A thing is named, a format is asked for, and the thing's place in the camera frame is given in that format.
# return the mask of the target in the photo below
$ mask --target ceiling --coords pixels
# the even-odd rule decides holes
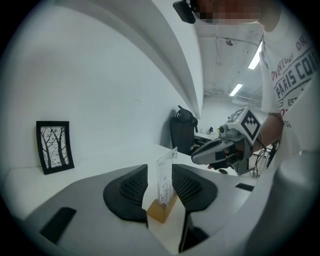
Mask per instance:
[[[201,20],[195,23],[199,38],[205,97],[228,96],[237,84],[243,87],[233,97],[259,107],[262,101],[260,63],[249,69],[263,36],[257,24],[212,25]],[[227,45],[231,39],[232,46]]]

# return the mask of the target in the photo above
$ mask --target fluorescent light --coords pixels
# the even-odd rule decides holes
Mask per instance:
[[[233,89],[233,91],[230,93],[230,96],[235,96],[235,94],[240,90],[242,87],[242,84],[238,83],[236,87]]]
[[[258,65],[259,61],[260,61],[260,57],[259,57],[259,53],[261,52],[261,48],[262,48],[262,42],[260,43],[258,50],[256,51],[250,65],[249,65],[249,69],[254,70],[255,67]]]

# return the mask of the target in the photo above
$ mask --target wooden stand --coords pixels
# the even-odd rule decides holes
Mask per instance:
[[[150,217],[154,218],[156,221],[160,223],[165,223],[166,219],[168,218],[177,201],[177,198],[178,195],[175,195],[168,207],[166,207],[164,203],[160,205],[158,199],[156,199],[152,202],[152,204],[146,212]]]

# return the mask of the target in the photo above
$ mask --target picture frame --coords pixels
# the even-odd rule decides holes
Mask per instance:
[[[36,143],[45,175],[75,168],[68,121],[37,121]]]

